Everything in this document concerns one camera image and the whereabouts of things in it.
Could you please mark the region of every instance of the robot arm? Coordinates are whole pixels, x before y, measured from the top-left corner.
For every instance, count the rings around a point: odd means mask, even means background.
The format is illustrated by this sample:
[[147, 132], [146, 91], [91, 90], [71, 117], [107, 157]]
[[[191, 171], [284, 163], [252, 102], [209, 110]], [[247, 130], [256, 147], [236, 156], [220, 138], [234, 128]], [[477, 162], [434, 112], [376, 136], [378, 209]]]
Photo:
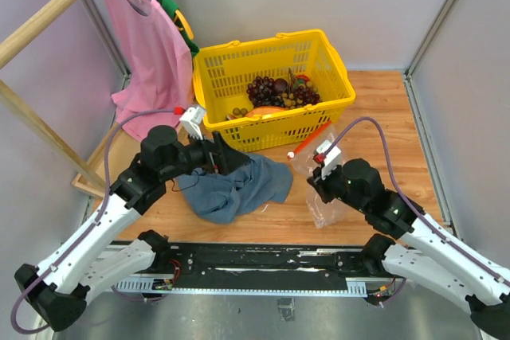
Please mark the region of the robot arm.
[[420, 283], [470, 313], [487, 334], [509, 338], [510, 270], [446, 232], [410, 201], [418, 216], [399, 193], [385, 188], [379, 172], [365, 160], [357, 158], [340, 165], [338, 148], [325, 153], [324, 148], [330, 145], [326, 142], [317, 149], [320, 166], [308, 179], [322, 201], [341, 200], [364, 214], [374, 229], [419, 250], [408, 250], [375, 234], [363, 248], [366, 267]]
[[37, 266], [23, 264], [16, 271], [14, 278], [22, 294], [55, 331], [73, 324], [91, 301], [124, 277], [168, 265], [171, 246], [154, 231], [141, 233], [125, 249], [96, 261], [112, 240], [166, 193], [166, 181], [191, 174], [197, 167], [226, 175], [249, 161], [217, 132], [213, 141], [203, 139], [197, 124], [200, 113], [200, 108], [190, 108], [181, 118], [190, 133], [186, 146], [172, 127], [151, 129], [141, 142], [140, 153], [113, 183], [110, 195], [94, 214]]

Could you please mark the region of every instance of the wire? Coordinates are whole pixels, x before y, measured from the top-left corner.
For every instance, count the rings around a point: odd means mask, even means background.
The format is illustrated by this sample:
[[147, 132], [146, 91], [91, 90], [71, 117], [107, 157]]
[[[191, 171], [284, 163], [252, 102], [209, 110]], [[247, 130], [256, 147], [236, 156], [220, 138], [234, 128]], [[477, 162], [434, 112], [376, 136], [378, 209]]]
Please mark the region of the wire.
[[397, 279], [397, 277], [394, 276], [393, 279], [388, 284], [385, 284], [384, 286], [381, 286], [381, 287], [377, 288], [376, 290], [367, 290], [368, 295], [377, 295], [379, 292], [383, 292], [383, 291], [387, 290], [392, 285], [393, 285], [393, 291], [395, 291], [395, 280], [396, 279]]
[[407, 282], [406, 278], [402, 279], [402, 282], [400, 282], [400, 285], [398, 286], [397, 291], [395, 291], [388, 299], [386, 299], [382, 305], [386, 306], [388, 303], [391, 303], [392, 300], [395, 300], [396, 297], [398, 296], [398, 294], [400, 294], [402, 292], [402, 290], [404, 289], [406, 282]]
[[358, 119], [355, 119], [354, 121], [352, 121], [349, 125], [347, 125], [347, 127], [345, 129], [343, 129], [343, 131], [339, 134], [339, 136], [335, 139], [335, 141], [333, 141], [333, 143], [331, 144], [331, 146], [326, 149], [326, 151], [324, 152], [324, 156], [325, 155], [328, 155], [328, 153], [333, 149], [333, 147], [335, 147], [338, 142], [345, 136], [346, 133], [349, 132], [350, 129], [353, 128], [354, 125], [362, 122], [362, 121], [370, 121], [371, 123], [373, 123], [375, 125], [375, 127], [377, 128], [377, 130], [379, 131], [379, 136], [381, 137], [381, 141], [382, 141], [382, 148], [384, 149], [384, 156], [386, 157], [386, 164], [388, 166], [388, 173], [390, 174], [390, 179], [391, 179], [391, 183], [393, 184], [393, 187], [395, 188], [395, 190], [397, 191], [398, 195], [400, 196], [400, 198], [406, 203], [406, 205], [409, 206], [409, 208], [411, 209], [411, 211], [414, 213], [414, 215], [416, 215], [416, 217], [428, 228], [430, 229], [430, 231], [432, 231], [432, 233], [436, 234], [437, 236], [439, 236], [444, 242], [446, 242], [448, 245], [450, 245], [451, 247], [455, 248], [460, 254], [462, 254], [463, 256], [465, 256], [468, 260], [470, 260], [471, 262], [473, 262], [476, 266], [480, 267], [482, 270], [484, 270], [485, 272], [487, 272], [490, 276], [492, 276], [494, 279], [496, 280], [501, 280], [503, 282], [503, 284], [507, 287], [510, 287], [510, 281], [504, 279], [500, 274], [498, 274], [497, 272], [493, 271], [490, 267], [486, 266], [485, 264], [483, 264], [482, 262], [480, 262], [476, 257], [474, 257], [473, 255], [471, 255], [470, 253], [468, 253], [467, 251], [465, 251], [461, 246], [459, 246], [457, 243], [454, 243], [450, 240], [448, 240], [447, 236], [445, 234], [443, 234], [441, 231], [439, 231], [438, 229], [436, 229], [434, 227], [434, 225], [432, 225], [426, 218], [425, 218], [425, 215], [422, 215], [415, 207], [414, 205], [411, 203], [411, 201], [409, 200], [409, 198], [407, 198], [407, 196], [402, 192], [402, 190], [400, 189], [400, 186], [398, 186], [398, 183], [397, 183], [397, 180], [395, 179], [395, 176], [394, 176], [394, 171], [393, 171], [393, 166], [391, 165], [391, 160], [390, 160], [390, 151], [388, 149], [388, 144], [386, 142], [386, 137], [384, 135], [384, 132], [383, 132], [383, 128], [381, 127], [381, 125], [375, 120], [375, 119], [372, 119], [371, 117], [368, 117], [368, 116], [364, 116], [364, 117], [359, 117]]
[[[112, 145], [113, 137], [117, 134], [117, 132], [124, 126], [126, 123], [131, 121], [132, 119], [135, 119], [136, 117], [140, 117], [141, 115], [153, 115], [155, 113], [174, 113], [174, 109], [154, 109], [151, 111], [139, 111], [138, 113], [135, 113], [134, 115], [130, 115], [123, 121], [121, 121], [116, 127], [113, 128], [112, 133], [108, 136], [108, 139], [106, 141], [106, 145], [104, 146], [104, 199], [103, 204], [100, 207], [99, 212], [97, 213], [96, 218], [94, 219], [94, 222], [88, 226], [77, 239], [69, 245], [69, 247], [53, 262], [51, 265], [52, 267], [58, 267], [64, 260], [69, 256], [69, 254], [76, 248], [78, 245], [89, 235], [89, 233], [96, 227], [96, 223], [100, 221], [102, 216], [104, 215], [104, 211], [106, 210], [106, 206], [108, 204], [108, 200], [110, 199], [110, 186], [111, 186], [111, 180], [110, 180], [110, 169], [108, 166], [108, 153], [110, 151], [110, 146]], [[16, 302], [13, 305], [13, 308], [10, 312], [10, 324], [18, 332], [19, 334], [37, 334], [49, 327], [49, 324], [46, 324], [45, 326], [42, 326], [40, 328], [36, 328], [33, 330], [27, 330], [25, 328], [22, 328], [18, 324], [17, 314], [19, 307], [21, 306], [23, 300], [26, 299], [26, 297], [29, 295], [30, 292], [42, 281], [44, 280], [51, 272], [51, 268], [48, 268], [42, 274], [37, 277], [16, 299]], [[116, 292], [117, 294], [120, 294], [120, 292], [116, 291], [114, 287], [112, 287], [112, 290]]]
[[177, 278], [180, 277], [180, 275], [181, 275], [182, 266], [181, 266], [180, 262], [178, 260], [175, 260], [175, 259], [172, 259], [171, 263], [175, 267], [175, 271], [174, 271], [174, 273], [175, 273], [175, 275], [174, 275], [174, 282], [175, 282], [177, 280]]
[[184, 191], [184, 190], [187, 190], [187, 189], [189, 189], [189, 188], [191, 188], [191, 187], [193, 187], [193, 186], [196, 186], [196, 185], [198, 184], [198, 182], [200, 181], [200, 174], [199, 174], [199, 173], [198, 173], [198, 171], [196, 171], [196, 170], [193, 170], [191, 173], [195, 173], [195, 174], [197, 174], [197, 180], [195, 181], [195, 183], [194, 183], [193, 185], [186, 186], [184, 189], [178, 189], [178, 190], [176, 190], [176, 189], [175, 189], [175, 181], [174, 181], [174, 179], [172, 178], [172, 179], [171, 179], [171, 181], [172, 181], [172, 189], [171, 189], [171, 191], [175, 191], [175, 192], [177, 192], [177, 191]]

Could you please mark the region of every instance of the green cloth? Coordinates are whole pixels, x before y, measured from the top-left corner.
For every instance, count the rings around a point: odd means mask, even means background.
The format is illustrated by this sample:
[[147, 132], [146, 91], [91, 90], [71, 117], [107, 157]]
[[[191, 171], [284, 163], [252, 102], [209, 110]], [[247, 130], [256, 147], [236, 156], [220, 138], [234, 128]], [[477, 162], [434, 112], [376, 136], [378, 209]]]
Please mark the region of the green cloth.
[[[170, 16], [170, 19], [171, 20], [174, 20], [175, 19], [175, 11], [178, 10], [179, 6], [177, 5], [176, 2], [174, 2], [173, 0], [157, 0], [160, 4], [161, 4], [161, 7], [165, 10], [165, 12], [167, 13], [168, 16]], [[197, 53], [199, 51], [199, 48], [198, 46], [190, 39], [190, 37], [188, 36], [188, 34], [186, 33], [185, 29], [183, 28], [182, 26], [182, 23], [180, 20], [177, 20], [175, 22], [175, 25], [178, 26], [180, 29], [182, 29], [180, 31], [181, 35], [182, 35], [182, 38], [184, 39], [184, 41], [186, 42], [187, 46], [190, 48], [190, 51], [191, 51], [191, 57], [195, 57], [197, 56]]]

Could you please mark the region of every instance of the metal frame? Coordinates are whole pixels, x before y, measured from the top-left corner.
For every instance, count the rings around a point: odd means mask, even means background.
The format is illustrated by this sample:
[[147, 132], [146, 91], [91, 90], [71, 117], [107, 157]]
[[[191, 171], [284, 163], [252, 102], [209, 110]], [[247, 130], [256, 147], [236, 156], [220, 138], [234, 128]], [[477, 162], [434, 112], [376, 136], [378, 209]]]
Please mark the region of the metal frame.
[[423, 38], [422, 43], [418, 47], [418, 50], [414, 54], [409, 67], [404, 71], [402, 75], [404, 86], [407, 91], [407, 96], [409, 98], [411, 111], [413, 112], [414, 123], [418, 131], [418, 137], [422, 143], [425, 159], [429, 167], [430, 177], [432, 178], [432, 184], [436, 193], [437, 203], [439, 204], [444, 223], [451, 226], [452, 229], [454, 229], [454, 222], [452, 221], [448, 199], [445, 195], [445, 190], [442, 185], [442, 174], [438, 169], [435, 159], [437, 155], [435, 153], [434, 146], [430, 142], [430, 137], [427, 134], [427, 131], [429, 130], [426, 126], [426, 122], [422, 118], [420, 103], [416, 93], [414, 92], [413, 75], [456, 4], [457, 0], [445, 0], [443, 2], [436, 18], [434, 19], [432, 25]]
[[448, 17], [449, 13], [452, 11], [453, 7], [457, 3], [457, 0], [445, 0], [441, 9], [437, 13], [436, 18], [434, 19], [431, 27], [427, 31], [425, 37], [423, 38], [422, 43], [420, 44], [418, 51], [414, 54], [413, 60], [410, 62], [409, 68], [404, 72], [406, 76], [413, 76], [413, 73], [416, 72], [416, 68], [419, 66], [420, 61], [425, 56], [427, 50], [429, 49], [432, 41], [436, 37], [437, 33], [441, 29], [443, 23]]
[[85, 12], [87, 12], [88, 16], [90, 16], [90, 19], [93, 25], [96, 27], [97, 33], [99, 34], [100, 39], [104, 43], [106, 49], [110, 53], [110, 56], [112, 57], [113, 61], [115, 62], [119, 70], [124, 75], [125, 81], [126, 77], [128, 77], [131, 73], [129, 65], [125, 61], [124, 57], [122, 56], [122, 53], [120, 52], [119, 47], [117, 47], [117, 44], [113, 40], [112, 35], [108, 31], [108, 27], [106, 26], [106, 23], [101, 17], [96, 3], [94, 2], [94, 0], [81, 0], [81, 3], [85, 8]]
[[413, 81], [410, 76], [406, 75], [403, 75], [403, 80], [411, 111], [413, 112], [414, 125], [416, 126], [418, 137], [420, 138], [420, 143], [422, 144], [423, 154], [425, 156], [427, 166], [429, 167], [430, 178], [432, 179], [433, 189], [436, 193], [437, 203], [439, 204], [443, 222], [448, 226], [453, 226], [452, 215], [449, 211], [448, 200], [446, 198], [445, 190], [441, 181], [442, 176], [436, 164], [436, 154], [430, 142], [430, 137], [427, 134], [428, 130], [422, 118], [421, 108], [416, 99], [416, 95], [414, 94]]

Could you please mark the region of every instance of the blue towel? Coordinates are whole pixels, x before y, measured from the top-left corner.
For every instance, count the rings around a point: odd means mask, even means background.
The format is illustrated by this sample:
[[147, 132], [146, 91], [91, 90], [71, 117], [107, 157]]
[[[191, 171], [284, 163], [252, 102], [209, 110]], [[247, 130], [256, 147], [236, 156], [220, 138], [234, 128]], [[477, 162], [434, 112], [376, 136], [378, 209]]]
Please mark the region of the blue towel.
[[226, 176], [196, 169], [192, 175], [177, 177], [184, 198], [199, 217], [226, 224], [267, 201], [285, 201], [292, 186], [287, 165], [258, 154], [248, 156], [248, 164]]

